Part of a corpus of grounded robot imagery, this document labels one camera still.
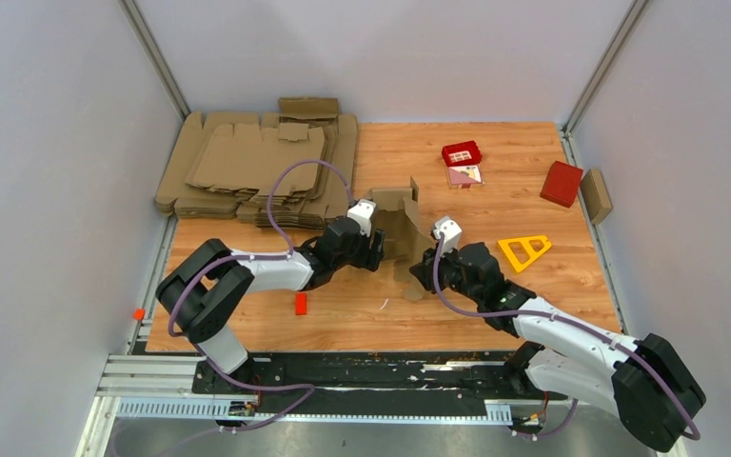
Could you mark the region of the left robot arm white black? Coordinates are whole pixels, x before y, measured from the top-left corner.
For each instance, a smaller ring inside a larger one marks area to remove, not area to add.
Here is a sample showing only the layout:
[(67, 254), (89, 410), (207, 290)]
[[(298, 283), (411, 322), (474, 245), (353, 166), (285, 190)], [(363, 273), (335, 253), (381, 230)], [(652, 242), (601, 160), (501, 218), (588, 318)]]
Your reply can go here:
[(253, 381), (248, 352), (228, 326), (246, 295), (269, 290), (307, 291), (327, 284), (341, 268), (375, 271), (385, 256), (385, 232), (365, 232), (350, 217), (338, 217), (291, 255), (246, 252), (211, 238), (171, 272), (155, 297), (191, 344), (217, 369), (231, 393)]

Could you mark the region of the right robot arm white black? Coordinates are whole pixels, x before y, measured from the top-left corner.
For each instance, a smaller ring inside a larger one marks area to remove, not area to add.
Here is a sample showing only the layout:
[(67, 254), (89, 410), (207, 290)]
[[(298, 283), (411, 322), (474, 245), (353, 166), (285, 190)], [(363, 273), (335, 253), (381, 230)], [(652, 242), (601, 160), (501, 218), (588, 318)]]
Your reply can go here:
[(524, 339), (505, 372), (511, 393), (567, 395), (618, 418), (642, 444), (670, 450), (699, 439), (694, 417), (706, 404), (701, 386), (661, 336), (637, 339), (604, 330), (552, 306), (504, 277), (483, 243), (440, 253), (427, 249), (410, 274), (428, 292), (451, 289), (476, 305), (472, 316)]

